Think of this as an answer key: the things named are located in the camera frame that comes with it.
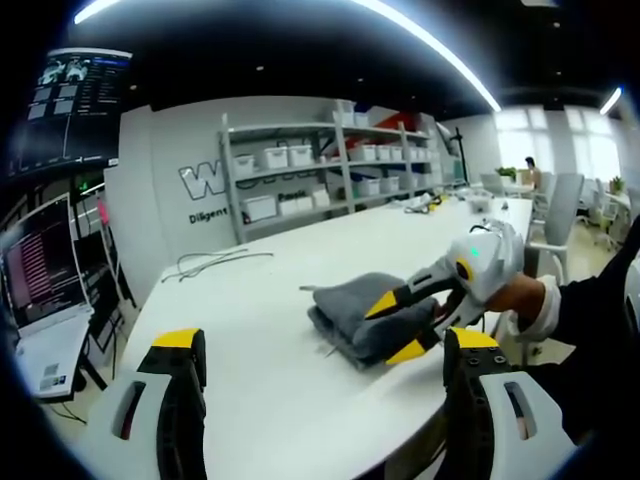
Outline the person's right hand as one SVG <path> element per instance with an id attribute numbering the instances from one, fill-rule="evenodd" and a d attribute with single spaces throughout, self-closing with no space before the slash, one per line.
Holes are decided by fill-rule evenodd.
<path id="1" fill-rule="evenodd" d="M 486 309 L 492 312 L 512 310 L 520 317 L 535 320 L 542 309 L 544 299 L 544 284 L 519 273 L 487 301 Z"/>

